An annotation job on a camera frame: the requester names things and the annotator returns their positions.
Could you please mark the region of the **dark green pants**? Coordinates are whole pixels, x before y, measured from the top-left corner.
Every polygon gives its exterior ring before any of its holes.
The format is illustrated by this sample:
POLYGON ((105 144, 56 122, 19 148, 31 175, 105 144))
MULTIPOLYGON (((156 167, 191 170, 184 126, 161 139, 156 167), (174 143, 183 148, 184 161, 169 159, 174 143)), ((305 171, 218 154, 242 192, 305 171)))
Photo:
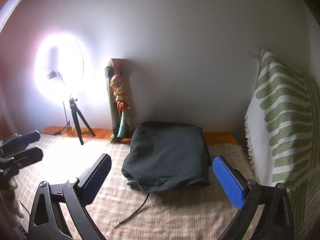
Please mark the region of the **dark green pants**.
POLYGON ((176 122, 144 122, 136 127, 130 152, 121 172, 126 179, 138 173, 155 176, 176 174, 178 170, 204 172, 211 157, 202 128, 176 122), (143 138, 141 132, 158 132, 156 139, 143 138))

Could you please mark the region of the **folded light blue cloth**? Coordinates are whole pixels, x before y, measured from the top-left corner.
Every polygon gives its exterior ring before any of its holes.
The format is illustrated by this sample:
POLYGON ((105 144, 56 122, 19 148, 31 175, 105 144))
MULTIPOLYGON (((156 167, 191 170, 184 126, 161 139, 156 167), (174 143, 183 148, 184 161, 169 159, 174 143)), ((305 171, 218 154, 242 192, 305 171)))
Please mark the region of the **folded light blue cloth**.
POLYGON ((138 186, 143 191, 165 191, 184 186, 207 187, 211 185, 207 168, 204 169, 204 172, 178 170, 176 174, 169 175, 159 174, 159 172, 156 172, 155 176, 138 173, 135 178, 129 176, 127 183, 130 186, 138 186))

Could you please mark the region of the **colourful fabric flower garland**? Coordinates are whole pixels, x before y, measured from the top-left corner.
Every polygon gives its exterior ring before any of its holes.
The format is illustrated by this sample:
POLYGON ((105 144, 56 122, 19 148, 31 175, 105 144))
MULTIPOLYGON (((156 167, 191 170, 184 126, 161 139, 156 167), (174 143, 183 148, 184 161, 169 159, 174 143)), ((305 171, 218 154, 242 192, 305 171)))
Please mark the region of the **colourful fabric flower garland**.
POLYGON ((128 114, 131 104, 129 102, 129 98, 125 94, 125 89, 120 74, 115 74, 112 77, 110 81, 110 87, 113 90, 116 108, 120 114, 118 131, 115 133, 114 137, 118 140, 121 140, 125 138, 125 134, 131 129, 131 121, 128 114))

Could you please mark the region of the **black pants drawstring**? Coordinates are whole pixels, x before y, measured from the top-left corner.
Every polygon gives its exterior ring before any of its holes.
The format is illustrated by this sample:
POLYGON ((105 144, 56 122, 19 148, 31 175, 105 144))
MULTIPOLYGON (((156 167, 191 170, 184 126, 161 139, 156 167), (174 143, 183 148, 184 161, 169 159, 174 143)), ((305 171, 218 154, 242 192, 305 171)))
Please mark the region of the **black pants drawstring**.
MULTIPOLYGON (((131 187, 131 189, 133 189, 133 190, 135 190, 135 191, 140 191, 140 192, 142 191, 137 184, 129 183, 128 185, 129 185, 129 187, 131 187)), ((127 218, 125 218, 124 220, 122 220, 121 222, 119 222, 119 223, 114 227, 114 229, 117 229, 117 228, 119 228, 120 226, 122 226, 122 225, 128 223, 129 221, 131 221, 131 220, 141 211, 141 209, 144 207, 144 205, 145 205, 146 202, 148 201, 149 196, 150 196, 150 193, 147 193, 144 201, 142 202, 142 204, 141 204, 137 209, 135 209, 135 211, 134 211, 133 213, 131 213, 131 215, 129 215, 129 217, 127 217, 127 218)))

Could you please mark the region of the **pink checkered bed blanket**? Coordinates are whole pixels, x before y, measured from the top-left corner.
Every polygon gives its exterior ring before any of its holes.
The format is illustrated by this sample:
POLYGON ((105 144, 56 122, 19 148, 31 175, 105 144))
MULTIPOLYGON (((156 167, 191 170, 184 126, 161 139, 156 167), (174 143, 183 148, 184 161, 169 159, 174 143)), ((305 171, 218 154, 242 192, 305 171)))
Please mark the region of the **pink checkered bed blanket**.
POLYGON ((217 239, 237 212, 216 176, 210 174, 208 187, 150 194, 131 221, 114 229, 146 197, 131 189, 121 172, 129 145, 94 139, 81 145, 76 138, 43 135, 37 146, 43 150, 43 159, 18 175, 18 197, 25 214, 31 211, 40 182, 63 184, 82 175, 103 153, 111 156, 112 167, 87 211, 107 239, 217 239))

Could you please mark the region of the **folded grey metal tripod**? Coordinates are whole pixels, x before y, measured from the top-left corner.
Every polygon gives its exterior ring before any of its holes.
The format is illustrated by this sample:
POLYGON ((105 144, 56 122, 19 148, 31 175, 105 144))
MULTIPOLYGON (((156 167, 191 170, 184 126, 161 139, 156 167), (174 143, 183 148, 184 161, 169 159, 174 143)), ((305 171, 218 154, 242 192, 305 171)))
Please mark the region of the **folded grey metal tripod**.
POLYGON ((110 61, 107 64, 107 67, 105 68, 108 100, 109 100, 111 120, 112 120, 112 134, 110 136, 110 140, 112 142, 124 142, 125 140, 131 138, 131 129, 125 134, 124 139, 118 140, 114 137, 115 133, 118 131, 118 126, 120 123, 120 114, 118 113, 118 110, 116 108, 116 102, 113 95, 113 90, 110 87, 110 81, 115 74, 120 74, 123 81, 123 63, 124 63, 123 59, 110 59, 110 61))

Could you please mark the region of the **green striped white pillow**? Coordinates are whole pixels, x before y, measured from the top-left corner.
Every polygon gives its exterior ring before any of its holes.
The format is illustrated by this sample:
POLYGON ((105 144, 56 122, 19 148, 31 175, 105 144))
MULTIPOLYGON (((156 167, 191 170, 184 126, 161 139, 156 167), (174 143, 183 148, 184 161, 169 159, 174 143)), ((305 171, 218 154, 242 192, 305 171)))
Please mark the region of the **green striped white pillow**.
POLYGON ((319 218, 319 87, 270 51, 245 116, 248 155, 261 184, 286 186, 295 238, 304 239, 319 218))

